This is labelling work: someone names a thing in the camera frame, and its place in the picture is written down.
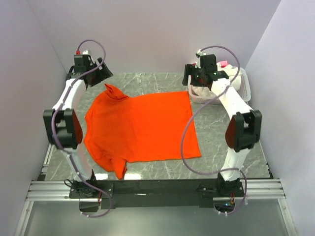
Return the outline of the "orange t shirt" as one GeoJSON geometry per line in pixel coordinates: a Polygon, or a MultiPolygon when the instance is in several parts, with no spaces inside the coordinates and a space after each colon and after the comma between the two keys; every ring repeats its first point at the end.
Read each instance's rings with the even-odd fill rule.
{"type": "Polygon", "coordinates": [[[86,113],[84,144],[101,168],[122,179],[127,163],[199,158],[187,91],[130,97],[107,84],[86,113]]]}

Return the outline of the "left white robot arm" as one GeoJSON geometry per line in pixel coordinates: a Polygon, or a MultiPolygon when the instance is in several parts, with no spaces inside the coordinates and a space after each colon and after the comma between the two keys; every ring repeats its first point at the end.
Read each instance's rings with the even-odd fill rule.
{"type": "Polygon", "coordinates": [[[93,60],[88,50],[77,51],[59,100],[53,108],[43,112],[49,143],[63,154],[73,179],[77,182],[85,180],[81,192],[88,198],[98,193],[98,184],[90,180],[94,173],[83,151],[83,131],[75,110],[88,87],[113,76],[102,60],[93,60]]]}

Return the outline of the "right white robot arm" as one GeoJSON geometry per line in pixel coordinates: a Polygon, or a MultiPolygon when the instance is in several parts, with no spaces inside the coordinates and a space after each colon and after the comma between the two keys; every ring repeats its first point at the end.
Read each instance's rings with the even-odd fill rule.
{"type": "Polygon", "coordinates": [[[251,108],[238,93],[242,82],[239,66],[222,67],[213,54],[198,52],[196,56],[195,63],[185,65],[183,83],[208,88],[229,117],[225,132],[226,158],[222,168],[215,172],[219,180],[216,191],[221,196],[227,196],[233,191],[233,184],[243,176],[244,161],[259,142],[262,113],[251,108]]]}

